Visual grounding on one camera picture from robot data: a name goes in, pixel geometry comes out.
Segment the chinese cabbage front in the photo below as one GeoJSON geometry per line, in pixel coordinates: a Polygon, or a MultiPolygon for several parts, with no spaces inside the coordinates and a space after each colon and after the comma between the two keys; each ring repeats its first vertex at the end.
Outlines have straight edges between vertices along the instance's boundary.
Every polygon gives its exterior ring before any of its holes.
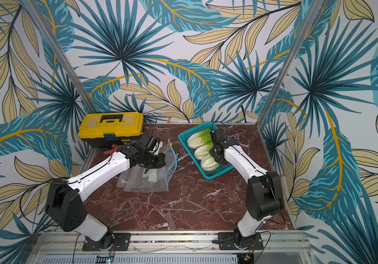
{"type": "Polygon", "coordinates": [[[211,155],[207,155],[201,160],[201,168],[204,171],[214,171],[218,167],[220,167],[220,164],[211,155]]]}

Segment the clear zipper bag blue seal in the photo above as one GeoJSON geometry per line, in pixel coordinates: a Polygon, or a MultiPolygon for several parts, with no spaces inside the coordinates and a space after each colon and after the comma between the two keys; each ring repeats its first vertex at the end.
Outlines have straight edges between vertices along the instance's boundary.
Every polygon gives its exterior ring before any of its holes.
{"type": "Polygon", "coordinates": [[[159,154],[165,155],[165,166],[158,169],[145,169],[139,165],[119,174],[117,187],[125,192],[154,193],[169,190],[169,181],[177,168],[177,156],[172,145],[162,146],[159,154]]]}

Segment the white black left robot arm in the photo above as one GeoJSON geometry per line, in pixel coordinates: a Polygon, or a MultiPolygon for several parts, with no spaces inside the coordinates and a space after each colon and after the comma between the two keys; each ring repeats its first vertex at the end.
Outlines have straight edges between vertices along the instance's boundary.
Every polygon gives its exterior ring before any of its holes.
{"type": "Polygon", "coordinates": [[[166,166],[164,153],[151,153],[125,144],[116,147],[110,156],[91,169],[68,180],[50,184],[45,205],[46,214],[65,232],[77,232],[107,250],[114,244],[114,235],[100,220],[90,215],[84,202],[103,184],[118,174],[139,165],[145,169],[166,166]]]}

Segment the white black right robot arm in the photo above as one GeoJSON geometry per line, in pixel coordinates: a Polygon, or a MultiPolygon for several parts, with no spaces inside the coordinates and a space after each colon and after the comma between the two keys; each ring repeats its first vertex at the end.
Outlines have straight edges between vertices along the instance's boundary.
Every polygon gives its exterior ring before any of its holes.
{"type": "Polygon", "coordinates": [[[256,164],[235,139],[224,135],[223,130],[212,130],[210,135],[213,148],[209,153],[213,159],[220,165],[233,165],[247,183],[247,212],[230,239],[236,247],[244,249],[253,244],[259,228],[284,208],[281,177],[256,164]]]}

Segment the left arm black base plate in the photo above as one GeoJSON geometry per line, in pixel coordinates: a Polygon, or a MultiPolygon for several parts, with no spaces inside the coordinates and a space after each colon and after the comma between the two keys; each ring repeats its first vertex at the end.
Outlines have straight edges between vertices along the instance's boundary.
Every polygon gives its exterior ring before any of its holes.
{"type": "Polygon", "coordinates": [[[96,242],[85,237],[83,251],[127,251],[130,243],[130,233],[107,232],[100,241],[96,242]]]}

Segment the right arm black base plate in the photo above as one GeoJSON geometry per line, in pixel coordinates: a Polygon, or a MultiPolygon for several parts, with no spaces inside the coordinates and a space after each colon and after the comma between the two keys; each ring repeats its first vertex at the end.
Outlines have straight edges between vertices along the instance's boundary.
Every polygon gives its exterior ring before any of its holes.
{"type": "Polygon", "coordinates": [[[212,241],[220,250],[262,250],[264,248],[262,237],[259,233],[248,237],[242,236],[238,230],[233,232],[220,232],[218,238],[212,241]]]}

